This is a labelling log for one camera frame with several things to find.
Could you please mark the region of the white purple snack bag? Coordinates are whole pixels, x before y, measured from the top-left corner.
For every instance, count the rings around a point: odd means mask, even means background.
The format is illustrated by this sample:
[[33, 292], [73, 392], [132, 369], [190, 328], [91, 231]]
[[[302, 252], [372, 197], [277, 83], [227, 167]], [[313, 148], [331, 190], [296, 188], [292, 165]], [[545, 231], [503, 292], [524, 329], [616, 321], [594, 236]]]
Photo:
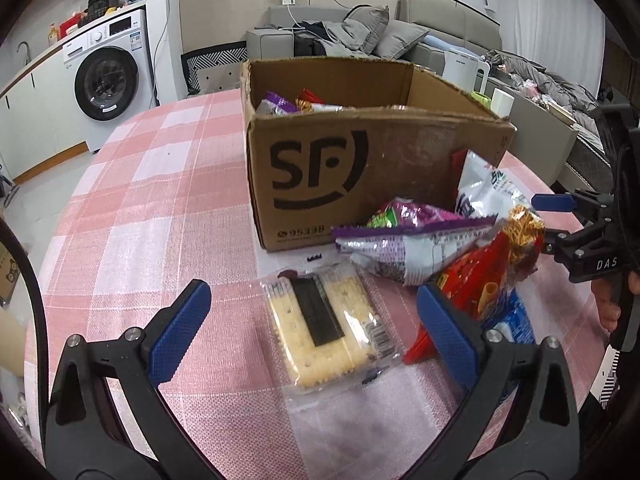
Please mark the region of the white purple snack bag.
[[464, 218], [507, 219], [531, 210], [529, 200], [500, 169], [474, 152], [465, 155], [454, 212]]

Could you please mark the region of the blue snack packet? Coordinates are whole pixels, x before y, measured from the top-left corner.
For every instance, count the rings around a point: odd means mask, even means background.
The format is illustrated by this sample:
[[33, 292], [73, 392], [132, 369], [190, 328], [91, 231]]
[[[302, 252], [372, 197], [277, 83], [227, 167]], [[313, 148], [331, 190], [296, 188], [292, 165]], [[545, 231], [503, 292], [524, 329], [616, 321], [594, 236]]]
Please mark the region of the blue snack packet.
[[534, 344], [536, 337], [524, 302], [515, 288], [505, 288], [482, 321], [483, 330], [498, 330], [510, 342]]

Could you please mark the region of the red snack bag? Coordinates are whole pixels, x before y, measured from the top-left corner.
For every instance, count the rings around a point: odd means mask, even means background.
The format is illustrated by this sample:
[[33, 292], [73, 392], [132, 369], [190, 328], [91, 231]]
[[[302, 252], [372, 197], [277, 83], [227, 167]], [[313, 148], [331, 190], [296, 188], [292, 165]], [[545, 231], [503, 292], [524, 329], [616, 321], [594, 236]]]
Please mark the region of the red snack bag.
[[511, 243], [506, 232], [481, 237], [433, 273], [426, 284], [435, 285], [460, 311], [484, 322], [498, 309], [508, 288]]

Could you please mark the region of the purple silver snack bag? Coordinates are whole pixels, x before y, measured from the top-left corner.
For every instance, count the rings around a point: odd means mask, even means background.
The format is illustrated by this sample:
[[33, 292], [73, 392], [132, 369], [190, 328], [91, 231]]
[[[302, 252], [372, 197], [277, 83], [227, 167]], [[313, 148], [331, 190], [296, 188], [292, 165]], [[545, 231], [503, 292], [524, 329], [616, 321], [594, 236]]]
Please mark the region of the purple silver snack bag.
[[405, 286], [432, 275], [497, 235], [495, 216], [466, 218], [435, 206], [394, 198], [363, 226], [336, 226], [334, 243], [363, 270]]

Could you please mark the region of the cracker packet with seaweed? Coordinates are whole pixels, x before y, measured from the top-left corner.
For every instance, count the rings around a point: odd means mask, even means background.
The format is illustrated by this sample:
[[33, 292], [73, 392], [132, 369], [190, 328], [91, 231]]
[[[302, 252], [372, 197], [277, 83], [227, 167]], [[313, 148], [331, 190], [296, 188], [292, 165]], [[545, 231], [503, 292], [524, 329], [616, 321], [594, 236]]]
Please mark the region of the cracker packet with seaweed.
[[367, 385], [399, 361], [387, 325], [350, 261], [262, 282], [273, 336], [292, 386]]

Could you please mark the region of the orange noodle snack bag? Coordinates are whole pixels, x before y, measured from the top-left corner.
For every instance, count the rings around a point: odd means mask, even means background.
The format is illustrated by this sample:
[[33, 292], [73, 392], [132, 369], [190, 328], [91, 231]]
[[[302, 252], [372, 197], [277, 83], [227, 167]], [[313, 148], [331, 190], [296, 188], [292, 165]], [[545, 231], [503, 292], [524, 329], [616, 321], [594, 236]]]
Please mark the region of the orange noodle snack bag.
[[509, 280], [523, 281], [534, 272], [544, 246], [544, 220], [524, 205], [516, 205], [506, 216], [502, 230], [509, 237]]

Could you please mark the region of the white electric kettle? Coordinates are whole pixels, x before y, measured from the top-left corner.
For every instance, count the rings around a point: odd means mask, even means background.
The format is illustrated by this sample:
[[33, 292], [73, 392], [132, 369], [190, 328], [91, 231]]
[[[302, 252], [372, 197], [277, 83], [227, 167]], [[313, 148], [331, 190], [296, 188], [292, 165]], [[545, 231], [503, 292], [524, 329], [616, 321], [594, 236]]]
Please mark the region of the white electric kettle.
[[450, 50], [445, 53], [445, 65], [442, 78], [454, 84], [461, 90], [472, 93], [475, 91], [477, 73], [482, 73], [482, 81], [478, 93], [484, 94], [490, 72], [490, 65], [482, 60], [469, 56], [464, 52]]

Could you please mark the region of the cardboard box on floor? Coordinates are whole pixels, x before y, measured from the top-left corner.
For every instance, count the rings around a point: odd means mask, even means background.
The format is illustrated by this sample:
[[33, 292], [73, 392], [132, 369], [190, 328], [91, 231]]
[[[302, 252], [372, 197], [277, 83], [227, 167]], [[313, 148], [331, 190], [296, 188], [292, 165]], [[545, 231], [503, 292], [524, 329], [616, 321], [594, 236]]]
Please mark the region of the cardboard box on floor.
[[14, 258], [4, 246], [0, 249], [0, 304], [4, 307], [9, 303], [14, 292], [16, 282], [20, 278], [20, 269]]

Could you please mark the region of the grey sofa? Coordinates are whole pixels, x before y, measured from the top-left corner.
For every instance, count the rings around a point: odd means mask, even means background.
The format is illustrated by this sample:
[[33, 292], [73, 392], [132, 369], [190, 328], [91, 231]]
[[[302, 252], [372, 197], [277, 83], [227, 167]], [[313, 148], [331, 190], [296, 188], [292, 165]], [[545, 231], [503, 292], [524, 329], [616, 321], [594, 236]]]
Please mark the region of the grey sofa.
[[[350, 10], [322, 6], [272, 6], [266, 24], [246, 33], [247, 57], [251, 60], [292, 58], [296, 32], [303, 24], [339, 23], [344, 18], [373, 16], [372, 6]], [[484, 14], [454, 0], [398, 0], [386, 29], [378, 33], [371, 54], [387, 58], [397, 53], [404, 61], [442, 74], [445, 53], [451, 49], [480, 58], [502, 48], [500, 25]]]

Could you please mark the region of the grey cushion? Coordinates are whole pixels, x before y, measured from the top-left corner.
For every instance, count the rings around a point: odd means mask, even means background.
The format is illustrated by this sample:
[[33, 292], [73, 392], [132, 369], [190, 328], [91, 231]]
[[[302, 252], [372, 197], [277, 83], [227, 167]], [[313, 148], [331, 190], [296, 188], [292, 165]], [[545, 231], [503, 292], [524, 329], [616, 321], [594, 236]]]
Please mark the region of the grey cushion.
[[373, 54], [386, 60], [398, 60], [421, 42], [429, 31], [419, 24], [390, 20]]

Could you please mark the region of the pink plaid tablecloth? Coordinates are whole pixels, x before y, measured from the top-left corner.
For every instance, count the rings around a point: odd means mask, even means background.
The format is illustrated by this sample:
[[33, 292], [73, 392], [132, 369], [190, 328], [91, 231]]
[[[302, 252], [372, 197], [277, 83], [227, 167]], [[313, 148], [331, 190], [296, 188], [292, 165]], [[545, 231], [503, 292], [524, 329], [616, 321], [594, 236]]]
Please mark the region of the pink plaid tablecloth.
[[62, 213], [39, 274], [57, 361], [66, 339], [142, 326], [194, 278], [209, 315], [160, 389], [230, 479], [396, 479], [454, 412], [434, 361], [299, 408], [271, 334], [262, 278], [302, 260], [260, 248], [247, 187], [241, 95], [165, 105], [118, 127]]

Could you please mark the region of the white kitchen cabinet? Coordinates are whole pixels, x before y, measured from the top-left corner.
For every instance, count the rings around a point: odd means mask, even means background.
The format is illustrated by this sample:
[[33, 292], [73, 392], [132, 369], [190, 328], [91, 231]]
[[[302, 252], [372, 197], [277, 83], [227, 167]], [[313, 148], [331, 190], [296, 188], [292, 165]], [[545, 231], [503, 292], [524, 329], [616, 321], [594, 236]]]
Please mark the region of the white kitchen cabinet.
[[2, 165], [15, 180], [51, 158], [87, 148], [75, 75], [56, 49], [1, 93]]

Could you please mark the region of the dark clothes pile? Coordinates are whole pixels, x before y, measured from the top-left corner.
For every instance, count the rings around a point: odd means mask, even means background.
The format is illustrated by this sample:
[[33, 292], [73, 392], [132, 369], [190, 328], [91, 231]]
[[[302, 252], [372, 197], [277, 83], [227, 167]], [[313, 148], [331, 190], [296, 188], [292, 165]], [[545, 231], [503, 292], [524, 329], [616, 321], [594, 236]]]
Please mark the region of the dark clothes pile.
[[296, 58], [340, 58], [346, 55], [344, 46], [330, 37], [323, 22], [298, 22], [293, 26], [292, 32]]

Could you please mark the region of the black patterned chair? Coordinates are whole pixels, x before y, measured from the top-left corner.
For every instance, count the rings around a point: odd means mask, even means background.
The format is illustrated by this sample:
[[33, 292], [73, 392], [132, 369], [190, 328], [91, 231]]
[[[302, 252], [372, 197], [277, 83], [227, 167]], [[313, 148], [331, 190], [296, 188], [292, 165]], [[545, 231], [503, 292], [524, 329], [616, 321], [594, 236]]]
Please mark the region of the black patterned chair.
[[181, 66], [189, 96], [237, 89], [240, 68], [247, 60], [246, 41], [215, 44], [181, 55]]

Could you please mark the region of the black basket on washer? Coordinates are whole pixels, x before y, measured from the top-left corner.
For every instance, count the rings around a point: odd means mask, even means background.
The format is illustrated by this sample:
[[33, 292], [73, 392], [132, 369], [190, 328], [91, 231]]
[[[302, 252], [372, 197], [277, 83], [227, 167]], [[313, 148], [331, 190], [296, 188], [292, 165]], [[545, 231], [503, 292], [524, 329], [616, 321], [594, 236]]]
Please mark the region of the black basket on washer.
[[81, 23], [87, 24], [102, 18], [108, 10], [118, 9], [121, 3], [122, 0], [88, 0]]

